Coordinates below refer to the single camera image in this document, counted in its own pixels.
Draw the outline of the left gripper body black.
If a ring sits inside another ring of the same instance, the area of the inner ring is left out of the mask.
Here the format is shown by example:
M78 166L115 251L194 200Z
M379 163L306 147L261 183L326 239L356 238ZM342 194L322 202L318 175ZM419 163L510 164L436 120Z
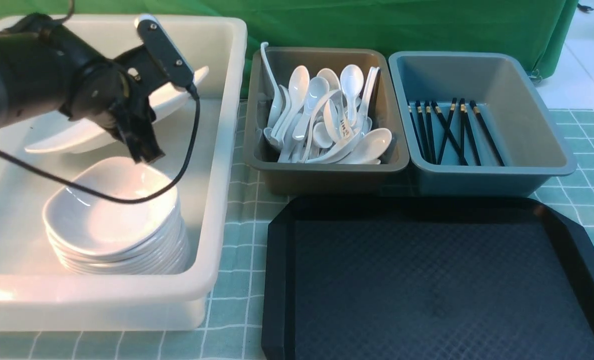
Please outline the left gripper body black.
M59 111L105 131L150 131L152 57L144 47L107 58L91 47L64 47L68 80Z

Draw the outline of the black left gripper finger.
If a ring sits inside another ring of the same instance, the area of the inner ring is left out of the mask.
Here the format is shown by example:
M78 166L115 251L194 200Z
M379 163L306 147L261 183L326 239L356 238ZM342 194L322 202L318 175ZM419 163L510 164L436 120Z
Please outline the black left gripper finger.
M155 112L147 102L112 105L112 137L123 143L136 164L151 164L166 154L160 148L153 121Z

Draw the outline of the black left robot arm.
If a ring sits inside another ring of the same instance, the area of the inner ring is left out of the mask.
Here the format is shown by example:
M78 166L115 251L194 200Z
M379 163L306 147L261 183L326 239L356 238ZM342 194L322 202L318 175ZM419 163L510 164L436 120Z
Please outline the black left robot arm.
M164 156L149 96L165 83L146 47L105 57L58 20L33 13L0 32L0 129L57 111L125 144L137 163Z

